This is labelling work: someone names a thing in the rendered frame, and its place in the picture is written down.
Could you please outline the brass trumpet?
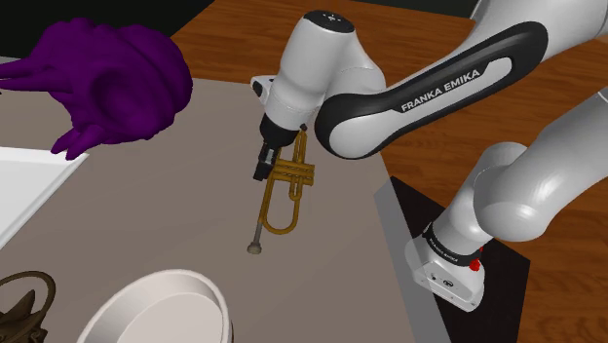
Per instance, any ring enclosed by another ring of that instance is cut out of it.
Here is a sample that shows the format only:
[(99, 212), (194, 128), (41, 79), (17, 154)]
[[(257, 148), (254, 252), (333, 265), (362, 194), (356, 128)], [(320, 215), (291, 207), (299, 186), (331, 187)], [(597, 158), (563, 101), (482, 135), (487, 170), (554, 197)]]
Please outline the brass trumpet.
[[(305, 162), (307, 149), (306, 130), (302, 129), (296, 136), (293, 146), (293, 154), (290, 160), (281, 158), (282, 149), (269, 149), (263, 162), (274, 162), (266, 178), (266, 186), (262, 198), (258, 219), (252, 242), (247, 246), (250, 254), (259, 254), (262, 251), (260, 238), (262, 229), (275, 235), (290, 233), (297, 225), (299, 219), (300, 201), (302, 198), (303, 187), (314, 184), (315, 166)], [(268, 212), (272, 200), (274, 185), (277, 181), (284, 181), (289, 184), (288, 197), (293, 201), (293, 211), (291, 222), (285, 228), (273, 227), (268, 221)]]

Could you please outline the white round bowl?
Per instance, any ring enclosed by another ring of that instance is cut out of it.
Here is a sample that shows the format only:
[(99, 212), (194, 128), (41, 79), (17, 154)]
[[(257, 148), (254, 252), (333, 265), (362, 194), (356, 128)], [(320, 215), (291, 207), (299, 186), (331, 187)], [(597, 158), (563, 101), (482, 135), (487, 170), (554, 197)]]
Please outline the white round bowl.
[(234, 333), (220, 289), (200, 273), (171, 269), (116, 292), (77, 343), (234, 343)]

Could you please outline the dark brown ornate figure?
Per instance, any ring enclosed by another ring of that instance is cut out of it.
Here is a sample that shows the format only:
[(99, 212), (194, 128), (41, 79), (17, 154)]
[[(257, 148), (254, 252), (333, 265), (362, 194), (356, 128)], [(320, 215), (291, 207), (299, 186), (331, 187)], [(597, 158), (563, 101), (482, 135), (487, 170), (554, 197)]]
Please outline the dark brown ornate figure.
[(0, 286), (23, 278), (38, 278), (47, 286), (47, 297), (43, 307), (32, 311), (35, 303), (35, 290), (27, 292), (8, 312), (0, 311), (0, 343), (44, 343), (48, 331), (41, 327), (50, 310), (57, 292), (54, 279), (40, 271), (15, 273), (0, 280)]

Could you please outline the white flat tray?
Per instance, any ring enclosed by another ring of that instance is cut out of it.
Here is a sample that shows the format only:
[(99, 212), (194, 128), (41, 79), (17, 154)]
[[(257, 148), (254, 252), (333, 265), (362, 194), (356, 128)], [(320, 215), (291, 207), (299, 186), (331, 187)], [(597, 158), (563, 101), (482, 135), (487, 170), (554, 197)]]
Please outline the white flat tray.
[(0, 249), (88, 157), (0, 146)]

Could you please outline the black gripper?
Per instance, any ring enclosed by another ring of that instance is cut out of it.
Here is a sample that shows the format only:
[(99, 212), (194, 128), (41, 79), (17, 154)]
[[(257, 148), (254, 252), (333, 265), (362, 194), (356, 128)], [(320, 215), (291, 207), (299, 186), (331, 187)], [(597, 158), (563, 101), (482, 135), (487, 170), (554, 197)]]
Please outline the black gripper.
[(275, 166), (277, 150), (289, 146), (294, 142), (300, 131), (307, 131), (308, 128), (302, 124), (298, 129), (288, 130), (275, 124), (266, 114), (263, 115), (260, 126), (260, 133), (264, 144), (258, 155), (258, 162), (253, 178), (258, 181), (267, 179)]

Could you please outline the purple sculpted figure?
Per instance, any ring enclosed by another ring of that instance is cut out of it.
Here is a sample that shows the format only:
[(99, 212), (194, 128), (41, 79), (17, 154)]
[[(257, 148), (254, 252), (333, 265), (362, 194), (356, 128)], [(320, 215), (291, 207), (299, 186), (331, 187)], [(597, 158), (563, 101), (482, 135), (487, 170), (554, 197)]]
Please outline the purple sculpted figure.
[(0, 89), (46, 92), (61, 103), (72, 127), (51, 151), (74, 160), (168, 128), (189, 103), (193, 79), (163, 33), (77, 18), (50, 25), (28, 57), (0, 64)]

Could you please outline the black robot stand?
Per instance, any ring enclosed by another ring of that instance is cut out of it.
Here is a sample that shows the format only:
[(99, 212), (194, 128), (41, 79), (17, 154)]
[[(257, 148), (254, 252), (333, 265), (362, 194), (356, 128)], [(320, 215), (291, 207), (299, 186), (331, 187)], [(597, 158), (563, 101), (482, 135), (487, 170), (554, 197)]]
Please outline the black robot stand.
[(415, 343), (517, 343), (530, 260), (503, 243), (484, 246), (485, 290), (470, 313), (414, 281), (404, 248), (443, 207), (391, 177), (374, 195)]

